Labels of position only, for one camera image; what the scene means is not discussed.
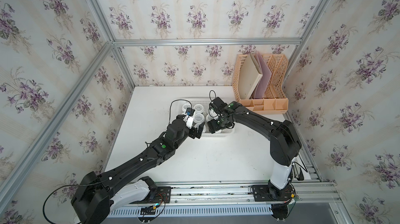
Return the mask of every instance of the white jar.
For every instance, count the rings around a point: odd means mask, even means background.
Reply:
[[[199,126],[200,126],[200,124],[202,124],[201,122],[198,122],[198,123],[196,123],[195,124],[195,128],[198,128]],[[206,132],[206,124],[204,124],[204,127],[203,127],[203,133],[205,133]]]
[[[196,104],[194,106],[194,113],[203,113],[204,112],[204,106],[201,104]]]
[[[196,113],[196,114],[194,114],[193,117],[194,117],[194,120],[193,120],[194,123],[202,123],[202,122],[204,122],[204,116],[203,116],[202,113]]]
[[[182,111],[183,111],[184,113],[186,113],[186,109],[189,108],[189,107],[190,107],[190,103],[186,102],[186,103],[183,104],[183,106],[182,106]]]
[[[218,119],[218,116],[216,116],[216,117],[211,117],[210,114],[208,114],[208,115],[206,116],[206,121],[207,121],[207,122],[211,121],[212,119],[217,120],[217,119]]]

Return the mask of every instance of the folder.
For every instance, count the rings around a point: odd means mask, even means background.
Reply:
[[[260,82],[257,84],[256,89],[252,93],[253,99],[262,99],[265,91],[267,90],[268,82],[272,77],[272,72],[268,68],[267,64],[265,63],[263,56],[257,51],[254,56],[256,57],[258,63],[261,67],[262,78]]]
[[[240,69],[239,81],[237,83],[240,99],[250,98],[262,76],[263,72],[256,58],[253,54],[248,54]]]

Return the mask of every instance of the beige folder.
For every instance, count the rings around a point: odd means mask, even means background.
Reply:
[[[262,76],[263,73],[255,57],[252,54],[247,55],[240,69],[237,84],[240,99],[250,98]]]

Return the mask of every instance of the black cable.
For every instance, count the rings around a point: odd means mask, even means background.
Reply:
[[[211,92],[214,92],[214,96],[215,96],[215,98],[217,98],[217,94],[215,93],[215,91],[210,90],[210,93],[208,94],[208,96],[210,97],[210,101],[212,101],[212,100],[211,100]]]
[[[54,223],[54,222],[50,221],[50,220],[47,218],[46,213],[44,212],[44,206],[46,205],[47,200],[48,200],[48,199],[50,198],[50,196],[52,196],[52,194],[54,194],[54,192],[56,192],[57,190],[59,190],[59,189],[61,189],[61,188],[64,188],[64,187],[87,187],[87,186],[92,186],[92,185],[97,185],[97,184],[103,183],[104,181],[96,182],[96,183],[92,183],[92,184],[86,184],[86,185],[77,185],[77,184],[72,185],[72,184],[70,184],[70,185],[64,185],[64,186],[62,186],[62,187],[57,188],[56,190],[54,190],[53,192],[51,192],[51,194],[50,194],[50,195],[46,198],[46,200],[44,200],[44,202],[43,202],[43,209],[42,209],[42,211],[43,211],[43,216],[44,216],[44,218],[45,218],[49,223],[51,223],[51,224],[57,224],[57,223]]]
[[[187,101],[188,103],[190,103],[190,107],[193,109],[192,103],[189,102],[188,100],[185,100],[185,99],[177,99],[177,100],[172,101],[172,102],[171,102],[171,105],[170,105],[170,117],[169,117],[169,120],[168,120],[168,125],[170,125],[170,123],[171,123],[171,107],[172,107],[172,105],[173,105],[173,102],[176,102],[176,101]]]

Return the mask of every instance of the floral wallpaper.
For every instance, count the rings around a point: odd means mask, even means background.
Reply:
[[[332,0],[285,81],[289,113],[355,224],[400,218],[399,6]]]
[[[298,37],[319,0],[99,2],[118,39],[190,39]]]
[[[290,57],[294,45],[147,46],[121,49],[136,86],[232,85],[238,54]]]
[[[0,0],[0,184],[105,44],[85,0]],[[45,221],[41,205],[61,184],[100,171],[130,91],[108,56],[43,151],[2,223]],[[50,219],[73,222],[75,188],[55,193]]]

